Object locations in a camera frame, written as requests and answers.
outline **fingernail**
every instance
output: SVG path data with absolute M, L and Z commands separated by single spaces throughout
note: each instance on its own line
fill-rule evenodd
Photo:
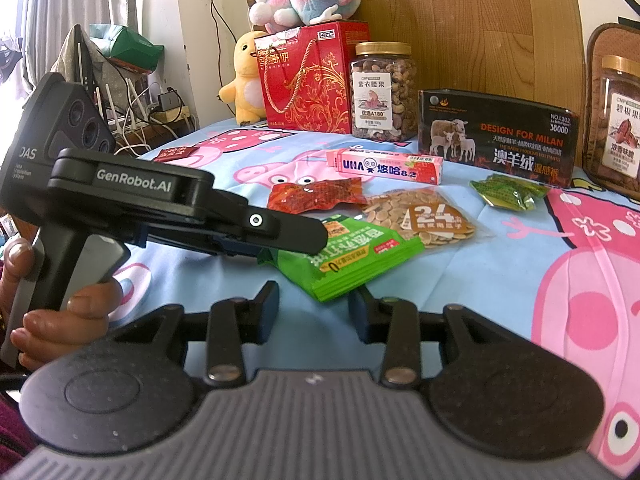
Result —
M 23 328 L 16 328 L 11 332 L 11 342 L 16 346 L 22 346 L 27 342 L 27 331 Z
M 10 262 L 14 262 L 16 258 L 18 258 L 21 254 L 25 253 L 29 250 L 29 244 L 27 242 L 15 244 L 11 249 L 9 249 L 9 253 L 7 257 Z
M 66 309 L 78 316 L 91 313 L 91 298 L 89 296 L 73 296 L 66 304 Z
M 44 320 L 37 311 L 27 312 L 22 317 L 22 326 L 29 332 L 44 333 Z

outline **cartoon eye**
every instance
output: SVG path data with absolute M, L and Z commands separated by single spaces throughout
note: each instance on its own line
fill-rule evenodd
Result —
M 273 175 L 269 181 L 272 184 L 284 184 L 285 182 L 288 182 L 289 179 L 284 175 Z
M 621 460 L 626 460 L 627 455 L 640 445 L 639 436 L 640 421 L 627 412 L 617 412 L 612 417 L 607 430 L 607 443 L 610 452 Z
M 302 176 L 302 177 L 300 177 L 300 178 L 296 181 L 296 184 L 300 184 L 301 186 L 304 186 L 305 184 L 311 184 L 312 182 L 315 182 L 315 181 L 316 181 L 316 180 L 315 180 L 312 176 L 307 175 L 307 176 Z

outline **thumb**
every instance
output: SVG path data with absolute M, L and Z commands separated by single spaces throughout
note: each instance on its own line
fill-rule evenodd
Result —
M 20 279 L 30 272 L 33 261 L 33 248 L 24 238 L 13 240 L 4 249 L 4 269 L 0 277 L 0 310 L 5 319 L 11 312 Z

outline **black box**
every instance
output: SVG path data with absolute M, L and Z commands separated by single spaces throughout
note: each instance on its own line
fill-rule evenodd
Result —
M 578 115 L 512 97 L 422 90 L 418 138 L 421 153 L 567 187 Z

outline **gray ribbed surface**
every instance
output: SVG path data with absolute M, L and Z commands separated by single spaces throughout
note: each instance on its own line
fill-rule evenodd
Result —
M 585 452 L 537 464 L 482 456 L 449 436 L 417 394 L 377 386 L 368 372 L 274 371 L 212 392 L 188 425 L 149 449 L 85 459 L 40 447 L 4 478 L 616 479 Z

